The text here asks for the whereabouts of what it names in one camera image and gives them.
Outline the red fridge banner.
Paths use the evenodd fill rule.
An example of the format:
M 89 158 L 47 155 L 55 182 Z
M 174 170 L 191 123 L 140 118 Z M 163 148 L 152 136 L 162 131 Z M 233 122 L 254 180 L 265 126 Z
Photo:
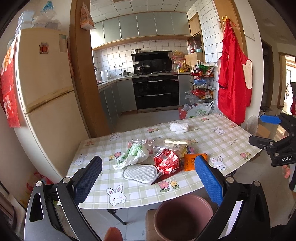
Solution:
M 18 115 L 18 107 L 16 100 L 15 91 L 15 49 L 16 49 L 16 38 L 12 41 L 3 63 L 1 65 L 1 94 L 4 112 L 8 125 L 11 128 L 19 128 L 20 120 Z

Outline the green white plastic bag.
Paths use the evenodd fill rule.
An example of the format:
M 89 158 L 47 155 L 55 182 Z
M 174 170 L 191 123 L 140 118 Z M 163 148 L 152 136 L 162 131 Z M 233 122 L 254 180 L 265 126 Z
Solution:
M 124 169 L 129 165 L 134 165 L 145 161 L 149 157 L 149 151 L 144 144 L 135 143 L 117 158 L 116 163 L 112 166 L 115 170 Z

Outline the checkered bunny tablecloth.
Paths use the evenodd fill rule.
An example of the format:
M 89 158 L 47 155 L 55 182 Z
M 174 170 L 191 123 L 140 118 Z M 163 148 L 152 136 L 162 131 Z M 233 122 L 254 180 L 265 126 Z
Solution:
M 202 188 L 194 167 L 197 155 L 228 175 L 259 149 L 249 133 L 221 114 L 112 133 L 82 141 L 68 170 L 73 176 L 95 156 L 99 174 L 80 207 L 132 208 L 167 201 Z

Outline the white mesh scrub pad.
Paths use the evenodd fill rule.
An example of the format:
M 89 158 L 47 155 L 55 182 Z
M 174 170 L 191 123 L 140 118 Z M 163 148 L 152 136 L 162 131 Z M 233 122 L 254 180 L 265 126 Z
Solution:
M 152 184 L 160 174 L 154 165 L 134 164 L 127 166 L 122 176 L 126 180 L 136 181 L 141 184 Z

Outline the white electric kettle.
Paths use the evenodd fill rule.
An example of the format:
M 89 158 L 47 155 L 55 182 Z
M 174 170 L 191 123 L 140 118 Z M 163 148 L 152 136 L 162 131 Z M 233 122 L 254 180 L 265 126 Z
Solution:
M 100 71 L 101 81 L 107 81 L 109 78 L 109 74 L 107 70 Z

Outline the steel cooking pot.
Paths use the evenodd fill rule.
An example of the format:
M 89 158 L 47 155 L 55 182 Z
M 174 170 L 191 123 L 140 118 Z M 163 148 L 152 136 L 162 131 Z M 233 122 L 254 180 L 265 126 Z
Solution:
M 130 73 L 131 73 L 131 72 L 129 72 L 129 71 L 122 71 L 121 73 L 119 73 L 119 75 L 120 75 L 121 77 L 127 77 L 127 76 L 130 76 Z

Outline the wooden wall cabinet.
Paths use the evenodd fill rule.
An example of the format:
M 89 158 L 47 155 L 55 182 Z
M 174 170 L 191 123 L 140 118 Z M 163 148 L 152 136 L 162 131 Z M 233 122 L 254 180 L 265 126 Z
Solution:
M 190 32 L 192 37 L 196 37 L 197 35 L 201 35 L 202 29 L 201 29 L 201 24 L 200 24 L 200 19 L 198 13 L 193 15 L 189 19 L 189 27 L 190 27 Z

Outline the beige refrigerator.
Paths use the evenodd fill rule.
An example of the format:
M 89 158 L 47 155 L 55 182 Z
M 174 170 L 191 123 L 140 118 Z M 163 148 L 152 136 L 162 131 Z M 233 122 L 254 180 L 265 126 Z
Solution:
M 67 37 L 58 30 L 23 29 L 13 60 L 20 120 L 16 136 L 37 171 L 57 183 L 88 138 L 70 73 Z

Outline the orange snack packet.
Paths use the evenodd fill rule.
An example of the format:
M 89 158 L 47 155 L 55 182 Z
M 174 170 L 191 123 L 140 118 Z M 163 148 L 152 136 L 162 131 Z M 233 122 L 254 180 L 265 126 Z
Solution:
M 207 154 L 186 154 L 184 156 L 184 171 L 193 171 L 195 169 L 195 159 L 198 156 L 202 156 L 207 160 Z

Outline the cardboard box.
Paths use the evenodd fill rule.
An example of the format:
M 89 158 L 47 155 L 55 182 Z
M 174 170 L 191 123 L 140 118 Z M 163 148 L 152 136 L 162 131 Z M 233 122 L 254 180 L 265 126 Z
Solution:
M 256 135 L 262 138 L 274 139 L 278 125 L 264 123 L 258 119 L 258 128 Z

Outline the crushed red can wrapper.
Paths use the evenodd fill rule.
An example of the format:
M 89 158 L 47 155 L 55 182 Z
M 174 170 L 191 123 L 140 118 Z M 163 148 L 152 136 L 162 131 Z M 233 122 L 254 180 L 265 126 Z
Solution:
M 179 157 L 175 151 L 164 149 L 154 156 L 154 163 L 159 172 L 170 175 L 179 168 Z

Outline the pink trash bucket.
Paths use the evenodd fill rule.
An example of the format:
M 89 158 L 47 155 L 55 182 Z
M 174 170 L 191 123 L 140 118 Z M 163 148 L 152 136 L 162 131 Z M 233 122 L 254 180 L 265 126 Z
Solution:
M 158 207 L 154 228 L 163 240 L 195 240 L 212 216 L 213 209 L 204 198 L 186 194 Z

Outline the grey lower cabinets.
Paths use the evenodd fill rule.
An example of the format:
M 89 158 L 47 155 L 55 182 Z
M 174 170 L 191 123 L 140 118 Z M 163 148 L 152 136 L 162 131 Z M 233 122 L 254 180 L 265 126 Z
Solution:
M 114 78 L 97 86 L 109 129 L 113 132 L 123 114 L 137 113 L 132 77 Z

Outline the white foam fruit net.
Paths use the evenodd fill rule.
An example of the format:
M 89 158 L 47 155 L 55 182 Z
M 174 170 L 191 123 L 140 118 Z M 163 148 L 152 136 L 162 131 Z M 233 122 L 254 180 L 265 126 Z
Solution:
M 170 130 L 175 133 L 185 133 L 189 129 L 188 123 L 170 123 Z

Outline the black stove oven unit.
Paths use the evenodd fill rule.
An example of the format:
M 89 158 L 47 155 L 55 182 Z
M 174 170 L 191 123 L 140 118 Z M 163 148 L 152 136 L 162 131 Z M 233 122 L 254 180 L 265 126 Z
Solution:
M 179 79 L 176 74 L 151 74 L 132 79 L 138 111 L 179 106 Z

